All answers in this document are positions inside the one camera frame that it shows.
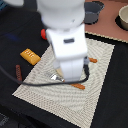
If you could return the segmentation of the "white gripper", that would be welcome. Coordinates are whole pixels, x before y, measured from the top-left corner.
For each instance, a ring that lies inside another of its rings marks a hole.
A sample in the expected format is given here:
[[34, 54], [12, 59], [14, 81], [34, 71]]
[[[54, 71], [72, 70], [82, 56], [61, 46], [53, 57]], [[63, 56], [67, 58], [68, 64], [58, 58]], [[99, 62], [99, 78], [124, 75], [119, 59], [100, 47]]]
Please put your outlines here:
[[54, 51], [54, 68], [61, 69], [66, 82], [78, 81], [88, 52], [84, 25], [68, 32], [48, 29], [46, 35]]

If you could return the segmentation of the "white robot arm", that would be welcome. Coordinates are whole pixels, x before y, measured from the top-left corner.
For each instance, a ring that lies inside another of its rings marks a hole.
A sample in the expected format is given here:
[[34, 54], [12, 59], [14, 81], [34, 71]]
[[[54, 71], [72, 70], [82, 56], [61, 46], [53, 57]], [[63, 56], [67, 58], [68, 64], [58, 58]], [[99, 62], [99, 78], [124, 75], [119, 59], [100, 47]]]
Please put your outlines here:
[[85, 0], [3, 0], [14, 7], [37, 11], [47, 27], [52, 45], [54, 68], [60, 68], [66, 82], [78, 81], [87, 56], [85, 40]]

